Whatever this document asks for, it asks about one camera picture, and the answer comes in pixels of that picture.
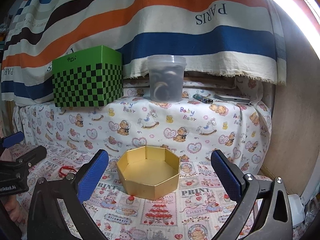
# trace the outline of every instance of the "orange stripe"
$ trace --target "orange stripe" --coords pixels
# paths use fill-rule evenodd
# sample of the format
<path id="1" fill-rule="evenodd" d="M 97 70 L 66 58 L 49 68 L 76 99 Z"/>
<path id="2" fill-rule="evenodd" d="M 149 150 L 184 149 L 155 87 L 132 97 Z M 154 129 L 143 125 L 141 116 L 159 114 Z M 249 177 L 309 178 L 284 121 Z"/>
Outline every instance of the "orange stripe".
<path id="1" fill-rule="evenodd" d="M 91 35 L 126 25 L 141 9 L 152 5 L 167 5 L 187 9 L 191 12 L 202 12 L 217 0 L 135 0 L 125 9 L 105 12 L 85 19 L 70 33 L 50 43 L 39 55 L 30 56 L 26 53 L 7 56 L 2 61 L 2 66 L 12 67 L 40 67 L 48 64 L 53 59 L 61 56 L 70 45 Z M 226 0 L 242 3 L 250 7 L 266 7 L 264 0 Z"/>

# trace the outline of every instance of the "checkered pattern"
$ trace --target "checkered pattern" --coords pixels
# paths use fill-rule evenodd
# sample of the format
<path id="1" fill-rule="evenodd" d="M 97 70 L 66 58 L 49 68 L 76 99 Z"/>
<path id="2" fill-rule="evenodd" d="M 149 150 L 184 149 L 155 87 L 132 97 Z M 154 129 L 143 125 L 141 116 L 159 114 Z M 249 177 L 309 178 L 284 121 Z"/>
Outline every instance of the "checkered pattern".
<path id="1" fill-rule="evenodd" d="M 66 106 L 105 106 L 123 96 L 122 68 L 98 63 L 64 70 L 53 77 L 54 103 Z"/>

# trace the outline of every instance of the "red cord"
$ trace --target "red cord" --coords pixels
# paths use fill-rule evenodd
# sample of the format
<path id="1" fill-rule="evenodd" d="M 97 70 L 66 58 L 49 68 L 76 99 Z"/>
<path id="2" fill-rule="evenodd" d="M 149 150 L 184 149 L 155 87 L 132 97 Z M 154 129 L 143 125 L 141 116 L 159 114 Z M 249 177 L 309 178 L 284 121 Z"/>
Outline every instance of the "red cord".
<path id="1" fill-rule="evenodd" d="M 77 173 L 77 171 L 72 166 L 62 166 L 59 169 L 59 177 L 61 177 L 61 178 L 67 176 L 67 174 L 62 172 L 62 170 L 69 170 L 69 171 L 74 171 L 75 173 Z"/>

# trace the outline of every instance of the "green checkered box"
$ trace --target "green checkered box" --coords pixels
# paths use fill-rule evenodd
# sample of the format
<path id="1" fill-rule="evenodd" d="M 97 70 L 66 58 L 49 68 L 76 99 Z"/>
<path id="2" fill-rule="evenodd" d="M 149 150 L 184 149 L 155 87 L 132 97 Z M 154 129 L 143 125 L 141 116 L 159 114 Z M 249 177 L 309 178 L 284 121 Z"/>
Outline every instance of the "green checkered box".
<path id="1" fill-rule="evenodd" d="M 106 46 L 55 59 L 52 75 L 57 107 L 105 106 L 123 96 L 122 55 Z"/>

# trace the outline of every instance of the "metal screw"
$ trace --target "metal screw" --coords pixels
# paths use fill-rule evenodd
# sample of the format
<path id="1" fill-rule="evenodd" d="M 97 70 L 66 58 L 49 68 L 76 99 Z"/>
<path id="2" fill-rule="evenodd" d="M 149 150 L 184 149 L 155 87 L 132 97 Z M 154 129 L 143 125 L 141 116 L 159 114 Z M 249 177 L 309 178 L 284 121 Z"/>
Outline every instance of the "metal screw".
<path id="1" fill-rule="evenodd" d="M 37 183 L 39 183 L 39 184 L 44 183 L 44 178 L 39 178 Z"/>
<path id="2" fill-rule="evenodd" d="M 247 180 L 253 180 L 253 179 L 254 179 L 254 176 L 253 176 L 252 174 L 248 173 L 248 174 L 245 175 L 245 178 L 246 178 Z"/>
<path id="3" fill-rule="evenodd" d="M 282 179 L 280 177 L 276 177 L 275 181 L 278 182 L 278 183 L 282 183 Z"/>
<path id="4" fill-rule="evenodd" d="M 72 180 L 75 177 L 75 175 L 73 173 L 68 173 L 66 176 L 67 180 Z"/>

